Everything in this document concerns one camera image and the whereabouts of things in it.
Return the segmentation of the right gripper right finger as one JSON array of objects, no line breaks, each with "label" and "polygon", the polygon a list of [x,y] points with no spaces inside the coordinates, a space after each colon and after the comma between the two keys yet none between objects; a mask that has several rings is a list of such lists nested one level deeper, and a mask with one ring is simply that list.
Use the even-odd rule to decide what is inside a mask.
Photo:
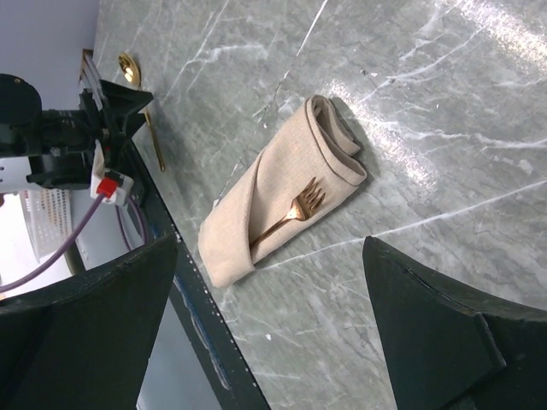
[{"label": "right gripper right finger", "polygon": [[544,409],[546,312],[367,237],[362,259],[400,409]]}]

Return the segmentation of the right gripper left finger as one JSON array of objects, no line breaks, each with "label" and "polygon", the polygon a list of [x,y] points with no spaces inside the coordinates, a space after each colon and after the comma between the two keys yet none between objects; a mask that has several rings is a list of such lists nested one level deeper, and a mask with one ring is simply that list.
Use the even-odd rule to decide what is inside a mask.
[{"label": "right gripper left finger", "polygon": [[1,301],[3,409],[134,409],[178,257],[174,234]]}]

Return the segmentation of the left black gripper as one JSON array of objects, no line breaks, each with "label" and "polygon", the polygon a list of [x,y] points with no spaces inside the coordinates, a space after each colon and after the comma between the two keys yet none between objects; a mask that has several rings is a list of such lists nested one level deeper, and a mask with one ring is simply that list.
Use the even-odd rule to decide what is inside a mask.
[{"label": "left black gripper", "polygon": [[102,103],[83,90],[74,110],[45,109],[37,89],[1,75],[1,189],[85,189],[91,183],[95,141],[107,167],[117,167],[124,147],[145,123],[148,91],[101,79]]}]

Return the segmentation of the beige cloth napkin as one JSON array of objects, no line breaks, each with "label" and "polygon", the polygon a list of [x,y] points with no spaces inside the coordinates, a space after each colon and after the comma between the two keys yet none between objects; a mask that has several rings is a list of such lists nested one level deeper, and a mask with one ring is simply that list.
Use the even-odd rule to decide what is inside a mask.
[{"label": "beige cloth napkin", "polygon": [[[367,177],[355,158],[359,149],[332,101],[308,98],[201,224],[198,250],[212,285],[234,284],[351,196]],[[313,177],[326,192],[319,212],[310,220],[287,223],[250,250],[250,243],[287,214]]]}]

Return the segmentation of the copper fork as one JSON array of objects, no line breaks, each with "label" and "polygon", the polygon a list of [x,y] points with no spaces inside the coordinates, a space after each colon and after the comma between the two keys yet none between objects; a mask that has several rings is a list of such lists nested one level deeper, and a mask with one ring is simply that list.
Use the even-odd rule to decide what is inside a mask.
[{"label": "copper fork", "polygon": [[281,227],[291,221],[304,222],[315,216],[326,199],[326,192],[320,187],[316,177],[313,177],[305,188],[292,199],[287,214],[279,221],[270,226],[259,237],[250,243],[250,250],[269,238]]}]

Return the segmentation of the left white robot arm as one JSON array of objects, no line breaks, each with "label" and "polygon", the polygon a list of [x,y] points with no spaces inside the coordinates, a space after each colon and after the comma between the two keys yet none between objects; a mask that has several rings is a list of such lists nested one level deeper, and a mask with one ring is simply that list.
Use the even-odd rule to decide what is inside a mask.
[{"label": "left white robot arm", "polygon": [[120,157],[152,100],[148,91],[101,79],[80,93],[77,109],[45,109],[33,85],[2,74],[1,192],[120,184]]}]

